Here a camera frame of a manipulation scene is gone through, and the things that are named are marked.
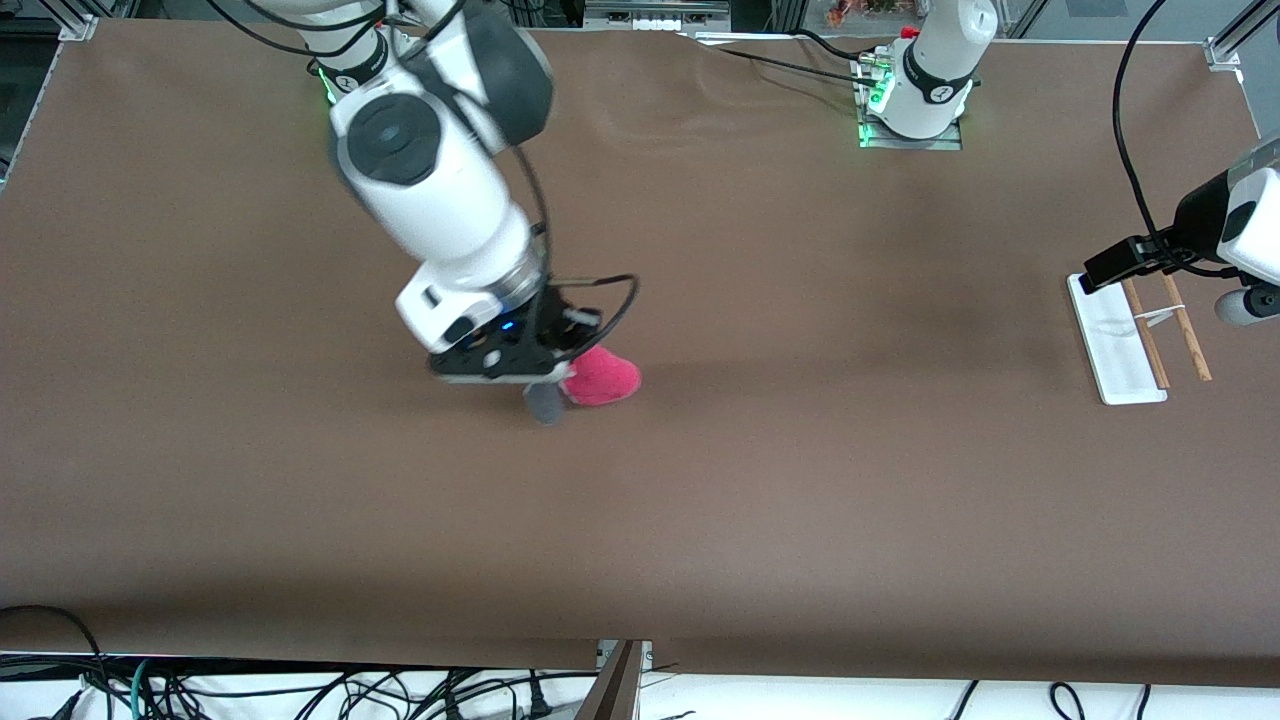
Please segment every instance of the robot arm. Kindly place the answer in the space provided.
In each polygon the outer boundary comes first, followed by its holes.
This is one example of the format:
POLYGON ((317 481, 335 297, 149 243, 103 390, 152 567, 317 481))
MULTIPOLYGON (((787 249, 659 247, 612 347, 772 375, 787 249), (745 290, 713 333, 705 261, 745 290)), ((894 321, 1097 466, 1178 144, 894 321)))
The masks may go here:
MULTIPOLYGON (((407 0, 430 28, 424 38, 375 29, 381 5, 370 0, 256 4, 317 54, 335 97, 338 173, 421 263, 396 306, 431 369, 451 382, 563 379, 612 322, 602 327, 599 313, 549 284, 541 228, 492 160, 541 132, 550 113, 550 72, 529 35, 477 0, 407 0)), ((388 3, 388 17, 398 13, 388 3)))
POLYGON ((1207 260, 1244 286, 1219 299, 1221 320, 1248 325, 1280 315, 1280 133, 1183 197, 1174 224, 1158 234, 1125 238, 1085 260, 1084 292, 1207 260))

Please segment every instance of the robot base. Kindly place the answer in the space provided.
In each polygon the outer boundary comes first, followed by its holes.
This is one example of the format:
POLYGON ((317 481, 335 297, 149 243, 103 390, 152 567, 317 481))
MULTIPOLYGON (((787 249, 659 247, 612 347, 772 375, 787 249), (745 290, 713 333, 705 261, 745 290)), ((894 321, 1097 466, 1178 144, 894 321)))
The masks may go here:
MULTIPOLYGON (((850 60, 849 68, 854 77, 872 77, 867 68, 850 60)), ((854 104, 858 106, 858 146, 859 147, 888 147, 891 150, 960 150, 960 120, 951 120, 947 129, 937 137, 928 140, 913 140, 902 137, 888 129, 879 117, 869 113, 867 105, 870 102, 873 90, 861 85, 854 86, 854 104)))
POLYGON ((1138 336, 1138 323, 1116 283, 1084 295, 1080 275, 1066 278, 1084 348, 1093 366, 1098 395, 1107 405, 1164 402, 1169 393, 1156 386, 1156 374, 1138 336))

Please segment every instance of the power cord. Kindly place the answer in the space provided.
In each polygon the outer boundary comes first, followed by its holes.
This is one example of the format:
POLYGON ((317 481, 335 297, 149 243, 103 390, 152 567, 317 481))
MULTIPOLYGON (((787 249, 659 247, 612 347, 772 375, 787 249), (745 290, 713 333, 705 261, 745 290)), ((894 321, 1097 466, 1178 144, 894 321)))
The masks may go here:
POLYGON ((831 53, 832 55, 835 55, 837 58, 841 58, 841 59, 845 59, 845 60, 855 60, 856 61, 860 55, 863 55, 865 53, 874 53, 876 51, 876 46, 872 45, 867 50, 859 50, 858 53, 846 53, 846 51, 841 50, 840 47, 836 47, 835 45, 827 42, 827 38, 824 38, 823 36, 818 35, 817 32, 813 32, 812 29, 806 29, 806 28, 803 28, 803 27, 797 27, 797 28, 795 28, 792 31, 788 31, 787 35, 794 36, 794 37, 808 37, 809 40, 817 42, 818 46, 822 47, 823 50, 826 50, 827 53, 831 53))
POLYGON ((973 697, 973 691, 975 689, 978 689, 978 680, 969 680, 969 684, 965 685, 964 692, 960 693, 960 702, 956 703, 956 711, 951 714, 950 720, 960 720, 960 717, 964 715, 965 707, 969 706, 969 698, 973 697))
POLYGON ((1151 700, 1151 683, 1142 687, 1142 694, 1138 696, 1138 712, 1134 712, 1134 720, 1143 720, 1147 716, 1147 701, 1151 700))
POLYGON ((332 24, 312 24, 312 23, 300 23, 300 22, 296 22, 296 20, 291 20, 289 18, 285 18, 283 15, 278 15, 278 14, 268 10, 266 8, 259 5, 253 0, 243 0, 243 3, 246 5, 248 5, 255 13, 262 15, 264 18, 271 20, 273 23, 275 23, 278 26, 284 26, 284 27, 292 28, 292 29, 310 29, 310 31, 317 31, 317 32, 326 32, 326 31, 334 31, 334 29, 347 29, 348 27, 356 27, 356 26, 366 23, 369 20, 380 20, 380 19, 383 19, 387 15, 387 9, 385 8, 375 8, 375 9, 370 10, 369 13, 366 13, 364 15, 360 15, 358 18, 351 18, 351 19, 337 22, 337 23, 332 23, 332 24))
POLYGON ((855 77, 847 73, 833 73, 831 70, 820 70, 818 68, 810 68, 808 65, 797 65, 795 63, 786 63, 783 60, 774 60, 773 58, 765 58, 764 55, 754 55, 751 53, 742 53, 741 50, 730 50, 728 47, 716 47, 721 53, 727 53, 737 58, 746 58, 748 60, 755 60, 759 63, 767 63, 769 65, 777 65, 780 68, 786 68, 788 70, 796 70, 801 73, 809 73, 819 77, 828 77, 833 79, 842 79, 845 82, 851 82, 854 85, 863 85, 867 87, 873 87, 876 81, 872 78, 855 77))
POLYGON ((288 53, 291 55, 302 55, 302 56, 306 56, 306 58, 337 58, 338 55, 342 55, 347 50, 351 50, 352 47, 355 47, 356 42, 360 41, 361 36, 364 36, 366 31, 372 29, 372 27, 378 24, 378 19, 367 20, 366 24, 365 24, 365 27, 360 28, 360 32, 357 32, 353 36, 351 36, 351 40, 348 40, 342 47, 339 47, 337 50, 329 50, 326 53, 315 53, 315 51, 311 51, 311 50, 298 49, 298 47, 293 47, 291 45, 284 45, 282 42, 276 42, 274 40, 271 40, 270 37, 264 37, 264 36, 253 32, 252 29, 250 29, 248 27, 246 27, 243 23, 241 23, 239 20, 237 20, 236 18, 233 18, 227 10, 224 10, 223 6, 218 4, 218 0, 205 0, 205 3, 210 8, 212 8, 212 10, 215 13, 218 13, 219 15, 221 15, 221 18, 224 20, 229 22, 232 24, 232 27, 234 27, 236 29, 238 29, 238 31, 243 32, 244 35, 252 37, 253 40, 261 42, 262 45, 266 45, 268 47, 270 47, 273 50, 279 50, 282 53, 288 53))
POLYGON ((541 720, 552 714, 552 706, 547 705, 543 696, 543 684, 538 682, 538 673, 529 671, 529 720, 541 720))
POLYGON ((1138 179, 1138 173, 1134 170, 1133 160, 1129 158, 1129 147, 1124 141, 1124 129, 1120 127, 1120 94, 1124 87, 1124 76, 1129 69, 1129 58, 1133 56, 1133 50, 1138 45, 1138 38, 1142 32, 1147 29, 1147 24, 1151 19, 1156 17, 1156 13, 1165 6, 1167 0, 1156 0, 1151 4, 1147 13, 1138 20, 1138 26, 1134 27, 1133 35, 1129 36, 1129 42, 1125 44, 1124 54, 1120 56, 1120 65, 1116 68, 1116 82, 1115 87, 1111 90, 1111 131, 1116 138, 1116 150, 1120 152, 1120 163, 1124 165, 1125 176, 1129 178, 1129 186, 1133 188, 1133 199, 1138 202, 1138 213, 1142 214, 1142 222, 1147 227, 1147 234, 1151 237, 1152 242, 1160 250, 1161 256, 1172 266, 1179 270, 1185 270, 1193 275, 1199 275, 1202 278, 1234 278, 1240 273, 1234 268, 1225 268, 1220 270, 1206 270, 1203 268, 1197 268, 1181 258, 1178 258, 1172 249, 1169 247, 1169 241, 1160 233, 1156 228, 1156 222, 1151 217, 1151 209, 1147 206, 1147 197, 1142 191, 1142 182, 1138 179))
POLYGON ((1080 705, 1080 696, 1075 694, 1075 688, 1073 688, 1071 685, 1066 683, 1053 683, 1052 685, 1050 685, 1048 702, 1050 705, 1053 706, 1053 711, 1057 712, 1057 716, 1061 717, 1062 720, 1084 720, 1084 706, 1080 705), (1075 703, 1075 717, 1068 715, 1066 711, 1062 710, 1062 706, 1059 705, 1057 702, 1057 691, 1064 691, 1064 689, 1069 696, 1071 696, 1071 702, 1075 703))
MULTIPOLYGON (((241 23, 239 20, 237 20, 236 18, 233 18, 230 15, 230 13, 228 13, 221 5, 218 4, 218 0, 205 0, 205 3, 210 8, 212 8, 212 10, 219 14, 219 17, 221 17, 224 20, 227 20, 228 23, 230 23, 232 27, 234 27, 236 29, 238 29, 238 31, 243 32, 244 35, 252 37, 253 40, 261 42, 262 45, 266 45, 268 47, 271 47, 273 50, 279 50, 282 53, 288 53, 291 55, 302 55, 305 58, 321 58, 321 59, 323 58, 337 58, 338 55, 342 55, 347 50, 351 50, 352 47, 355 47, 356 42, 358 42, 360 38, 366 32, 369 32, 379 22, 381 22, 383 19, 385 19, 385 14, 387 14, 387 12, 385 12, 384 8, 378 8, 375 10, 370 10, 369 13, 366 13, 366 14, 358 17, 358 18, 352 18, 352 19, 342 20, 339 23, 333 23, 333 24, 314 26, 314 24, 308 24, 308 23, 297 23, 297 22, 293 22, 293 20, 291 20, 288 18, 280 17, 280 15, 278 15, 275 13, 271 13, 271 12, 264 9, 264 8, 260 8, 260 6, 255 5, 251 1, 248 3, 250 6, 256 13, 260 13, 264 18, 266 18, 266 19, 269 19, 269 20, 271 20, 271 22, 274 22, 274 23, 276 23, 276 24, 279 24, 282 27, 288 27, 288 28, 293 28, 293 29, 311 29, 311 31, 324 32, 324 31, 333 31, 333 29, 346 29, 348 27, 356 27, 360 23, 365 23, 355 35, 351 36, 351 40, 348 40, 346 44, 342 45, 342 47, 338 47, 337 50, 329 50, 329 51, 324 51, 324 53, 316 53, 316 51, 312 51, 312 50, 308 50, 308 49, 305 49, 305 47, 293 47, 291 45, 284 45, 282 42, 274 41, 274 40, 271 40, 269 37, 264 37, 264 36, 259 35, 257 32, 253 32, 252 29, 250 29, 248 27, 246 27, 243 23, 241 23)), ((435 23, 434 26, 431 26, 426 31, 426 35, 424 36, 424 40, 426 40, 428 42, 430 42, 431 40, 435 40, 435 37, 439 36, 442 32, 444 32, 444 28, 448 27, 448 24, 451 22, 453 22, 453 18, 456 18, 457 14, 462 12, 462 5, 465 5, 465 4, 466 4, 466 0, 456 0, 453 3, 453 5, 449 6, 448 12, 445 12, 444 15, 440 18, 440 22, 435 23)))
MULTIPOLYGON (((93 633, 90 632, 88 625, 86 625, 84 621, 79 619, 79 616, 77 616, 70 610, 55 607, 52 605, 10 605, 6 607, 0 607, 0 618, 4 618, 5 615, 19 615, 23 612, 28 614, 41 612, 45 615, 55 615, 58 618, 61 618, 63 620, 67 620, 72 625, 76 625, 76 629, 79 630, 81 635, 84 637, 84 642, 88 643, 88 648, 93 653, 93 660, 97 665, 97 671, 102 680, 102 684, 104 685, 110 684, 111 678, 110 675, 108 675, 106 664, 102 661, 102 648, 97 644, 97 638, 95 638, 93 633)), ((115 717, 115 703, 111 702, 110 698, 108 698, 106 719, 113 720, 114 717, 115 717)))

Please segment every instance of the red stuffed object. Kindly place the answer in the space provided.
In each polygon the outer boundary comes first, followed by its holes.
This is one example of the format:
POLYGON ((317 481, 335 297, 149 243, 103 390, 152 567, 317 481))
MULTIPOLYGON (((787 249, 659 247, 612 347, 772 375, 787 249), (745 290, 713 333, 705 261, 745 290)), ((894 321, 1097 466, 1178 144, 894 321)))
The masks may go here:
POLYGON ((640 389, 640 369, 596 345, 570 364, 561 389, 575 405, 588 407, 626 400, 640 389))

